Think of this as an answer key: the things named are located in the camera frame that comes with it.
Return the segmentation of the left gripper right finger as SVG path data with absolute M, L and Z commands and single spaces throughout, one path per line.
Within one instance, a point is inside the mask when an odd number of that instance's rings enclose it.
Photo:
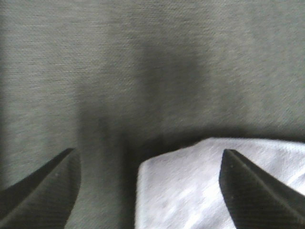
M 305 197 L 236 150 L 222 155 L 219 185 L 237 229 L 303 229 Z

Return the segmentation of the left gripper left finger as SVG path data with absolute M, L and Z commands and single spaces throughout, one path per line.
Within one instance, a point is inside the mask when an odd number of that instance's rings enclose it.
M 30 175 L 1 191 L 2 229 L 63 229 L 81 186 L 81 159 L 67 148 Z

